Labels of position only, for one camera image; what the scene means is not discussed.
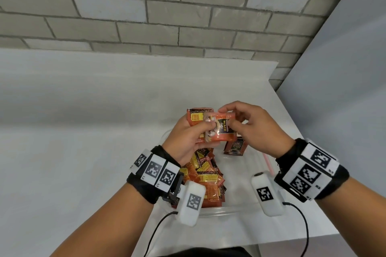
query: white sensor device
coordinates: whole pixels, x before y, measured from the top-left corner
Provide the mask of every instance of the white sensor device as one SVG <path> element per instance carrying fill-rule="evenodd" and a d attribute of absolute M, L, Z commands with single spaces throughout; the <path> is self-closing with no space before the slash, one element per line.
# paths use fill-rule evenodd
<path fill-rule="evenodd" d="M 193 181 L 186 181 L 185 185 L 181 185 L 181 191 L 177 195 L 180 199 L 177 205 L 177 221 L 183 225 L 196 225 L 205 192 L 205 186 Z"/>
<path fill-rule="evenodd" d="M 284 199 L 277 185 L 268 171 L 252 176 L 250 180 L 263 212 L 267 216 L 279 216 L 284 213 Z"/>

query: right hand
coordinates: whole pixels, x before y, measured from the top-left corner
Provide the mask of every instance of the right hand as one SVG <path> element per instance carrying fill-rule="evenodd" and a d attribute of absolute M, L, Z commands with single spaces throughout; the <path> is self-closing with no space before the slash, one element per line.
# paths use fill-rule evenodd
<path fill-rule="evenodd" d="M 295 144 L 295 140 L 262 107 L 236 101 L 219 108 L 220 113 L 228 111 L 236 113 L 236 119 L 229 121 L 229 127 L 258 151 L 278 158 Z"/>

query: hand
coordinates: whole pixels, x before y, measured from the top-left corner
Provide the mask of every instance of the hand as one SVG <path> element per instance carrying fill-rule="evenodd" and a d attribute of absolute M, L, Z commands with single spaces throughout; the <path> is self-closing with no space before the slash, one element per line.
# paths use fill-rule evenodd
<path fill-rule="evenodd" d="M 219 108 L 220 113 L 228 111 L 236 113 L 236 120 L 229 121 L 230 128 L 258 151 L 278 158 L 295 144 L 295 140 L 262 107 L 236 101 Z M 248 123 L 242 124 L 244 120 L 248 120 Z"/>
<path fill-rule="evenodd" d="M 216 147 L 220 143 L 198 143 L 197 138 L 201 133 L 212 130 L 216 126 L 215 122 L 203 121 L 195 126 L 190 126 L 186 115 L 180 118 L 171 133 L 162 144 L 162 147 L 170 154 L 181 166 L 186 165 L 194 152 L 200 148 Z"/>

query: brick wall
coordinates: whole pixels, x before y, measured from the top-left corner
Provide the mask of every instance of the brick wall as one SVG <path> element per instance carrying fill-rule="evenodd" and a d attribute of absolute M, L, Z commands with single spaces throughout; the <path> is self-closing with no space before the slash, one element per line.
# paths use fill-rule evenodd
<path fill-rule="evenodd" d="M 339 0 L 0 0 L 0 47 L 278 61 L 276 89 Z"/>

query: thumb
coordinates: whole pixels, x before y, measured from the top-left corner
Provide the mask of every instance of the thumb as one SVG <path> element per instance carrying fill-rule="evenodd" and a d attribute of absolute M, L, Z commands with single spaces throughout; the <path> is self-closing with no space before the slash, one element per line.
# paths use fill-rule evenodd
<path fill-rule="evenodd" d="M 232 128 L 234 131 L 236 131 L 240 135 L 243 135 L 243 133 L 247 127 L 245 124 L 243 124 L 235 119 L 229 120 L 228 125 L 230 128 Z"/>
<path fill-rule="evenodd" d="M 198 123 L 197 125 L 194 125 L 190 128 L 190 130 L 194 133 L 194 136 L 200 136 L 201 133 L 204 133 L 205 131 L 212 130 L 216 127 L 216 123 L 211 121 L 203 121 Z"/>

